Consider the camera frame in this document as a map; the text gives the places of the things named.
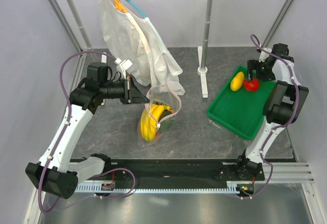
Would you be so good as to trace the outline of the red toy tomato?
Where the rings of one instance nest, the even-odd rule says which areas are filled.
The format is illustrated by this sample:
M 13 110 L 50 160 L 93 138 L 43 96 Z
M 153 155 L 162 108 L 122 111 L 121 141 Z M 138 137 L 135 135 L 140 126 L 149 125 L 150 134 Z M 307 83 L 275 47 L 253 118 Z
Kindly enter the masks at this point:
M 243 87 L 248 92 L 256 92 L 260 88 L 260 82 L 255 77 L 253 77 L 252 80 L 245 79 L 244 82 L 243 82 Z

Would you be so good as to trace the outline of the yellow toy mango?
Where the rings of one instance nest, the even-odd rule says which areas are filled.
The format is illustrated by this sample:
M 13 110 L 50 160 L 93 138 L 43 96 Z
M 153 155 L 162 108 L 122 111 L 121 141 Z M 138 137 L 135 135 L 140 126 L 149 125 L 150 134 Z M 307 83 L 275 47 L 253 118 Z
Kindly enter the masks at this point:
M 238 72 L 230 82 L 230 89 L 233 92 L 238 91 L 243 86 L 244 79 L 245 79 L 244 73 Z

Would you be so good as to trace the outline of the yellow toy banana bunch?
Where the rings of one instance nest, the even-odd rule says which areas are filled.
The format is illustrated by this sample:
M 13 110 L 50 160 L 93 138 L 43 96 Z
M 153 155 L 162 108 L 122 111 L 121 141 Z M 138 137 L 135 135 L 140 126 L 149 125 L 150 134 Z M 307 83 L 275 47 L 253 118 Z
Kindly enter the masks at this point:
M 164 110 L 172 110 L 172 108 L 163 104 L 151 104 L 149 109 L 150 111 L 144 109 L 139 122 L 141 137 L 148 142 L 155 139 L 160 115 Z

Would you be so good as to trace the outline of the clear zip top bag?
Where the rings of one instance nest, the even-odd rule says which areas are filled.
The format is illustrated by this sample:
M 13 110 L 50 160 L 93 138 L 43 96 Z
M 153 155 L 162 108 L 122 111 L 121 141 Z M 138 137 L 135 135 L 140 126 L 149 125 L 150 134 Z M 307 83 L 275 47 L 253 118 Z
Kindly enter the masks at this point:
M 174 125 L 181 110 L 180 97 L 168 84 L 153 86 L 146 94 L 148 103 L 138 122 L 138 143 L 154 144 Z

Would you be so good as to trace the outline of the dark green toy avocado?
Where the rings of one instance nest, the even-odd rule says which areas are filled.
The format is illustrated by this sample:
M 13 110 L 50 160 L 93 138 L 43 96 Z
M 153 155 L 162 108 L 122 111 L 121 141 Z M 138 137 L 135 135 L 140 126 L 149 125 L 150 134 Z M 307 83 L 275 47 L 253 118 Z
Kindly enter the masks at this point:
M 164 133 L 167 130 L 169 130 L 171 128 L 171 126 L 174 123 L 174 117 L 168 118 L 164 121 L 163 118 L 167 117 L 168 115 L 171 115 L 173 112 L 171 110 L 165 110 L 159 117 L 159 121 L 160 121 L 160 128 L 158 129 L 159 133 Z

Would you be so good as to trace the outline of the toy watermelon slice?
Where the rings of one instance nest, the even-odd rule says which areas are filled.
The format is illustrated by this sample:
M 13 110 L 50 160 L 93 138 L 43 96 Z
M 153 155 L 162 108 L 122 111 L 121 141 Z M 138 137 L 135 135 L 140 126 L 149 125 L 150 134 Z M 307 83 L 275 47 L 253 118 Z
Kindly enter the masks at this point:
M 175 116 L 169 117 L 168 119 L 162 121 L 165 117 L 167 117 L 168 115 L 173 114 L 174 111 L 173 110 L 164 110 L 164 112 L 160 115 L 159 117 L 159 122 L 160 122 L 160 128 L 158 129 L 156 136 L 155 136 L 155 140 L 158 139 L 158 137 L 160 137 L 160 135 L 162 133 L 167 132 L 175 123 Z

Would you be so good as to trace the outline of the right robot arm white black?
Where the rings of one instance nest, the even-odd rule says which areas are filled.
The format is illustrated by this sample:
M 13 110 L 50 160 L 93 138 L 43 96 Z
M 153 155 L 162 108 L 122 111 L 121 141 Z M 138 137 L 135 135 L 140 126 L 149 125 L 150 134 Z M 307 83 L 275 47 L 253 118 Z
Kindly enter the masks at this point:
M 274 44 L 272 48 L 258 47 L 258 60 L 247 62 L 243 84 L 274 81 L 274 87 L 263 105 L 263 121 L 254 140 L 231 165 L 222 165 L 219 177 L 224 180 L 264 180 L 265 156 L 276 137 L 294 123 L 306 101 L 309 89 L 296 78 L 294 59 L 288 45 Z

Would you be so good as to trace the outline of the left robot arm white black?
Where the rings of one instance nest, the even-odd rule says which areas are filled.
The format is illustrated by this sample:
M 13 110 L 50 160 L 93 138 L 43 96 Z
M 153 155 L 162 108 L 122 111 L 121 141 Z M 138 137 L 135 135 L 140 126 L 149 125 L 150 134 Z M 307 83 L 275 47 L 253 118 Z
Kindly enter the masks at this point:
M 46 193 L 68 199 L 79 183 L 112 174 L 110 158 L 95 153 L 74 167 L 69 165 L 82 131 L 105 99 L 119 99 L 122 104 L 146 104 L 149 99 L 136 87 L 130 75 L 110 79 L 112 69 L 105 63 L 92 62 L 87 75 L 69 95 L 63 121 L 50 146 L 37 163 L 28 163 L 26 174 L 33 185 Z

